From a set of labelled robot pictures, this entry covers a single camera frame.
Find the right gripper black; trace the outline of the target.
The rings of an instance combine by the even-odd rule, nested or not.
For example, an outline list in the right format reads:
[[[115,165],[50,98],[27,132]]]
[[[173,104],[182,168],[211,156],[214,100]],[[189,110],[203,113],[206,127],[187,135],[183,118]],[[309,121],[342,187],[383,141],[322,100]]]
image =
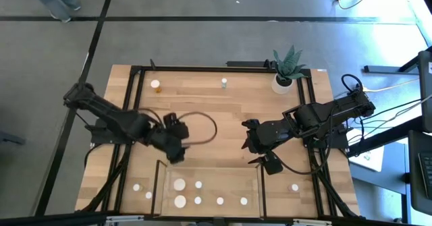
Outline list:
[[[258,119],[248,119],[243,121],[242,125],[247,127],[248,131],[241,149],[247,148],[250,152],[269,152],[294,137],[285,119],[263,123]],[[265,162],[267,162],[266,155],[257,157],[249,161],[248,164],[263,164]]]

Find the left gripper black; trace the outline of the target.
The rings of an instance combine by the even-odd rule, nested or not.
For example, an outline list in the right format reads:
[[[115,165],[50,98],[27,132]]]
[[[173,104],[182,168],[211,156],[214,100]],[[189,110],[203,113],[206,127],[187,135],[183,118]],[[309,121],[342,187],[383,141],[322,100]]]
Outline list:
[[[186,151],[182,140],[188,137],[189,131],[185,124],[173,125],[167,129],[155,125],[148,131],[148,144],[164,152],[170,163],[180,163],[184,160]]]

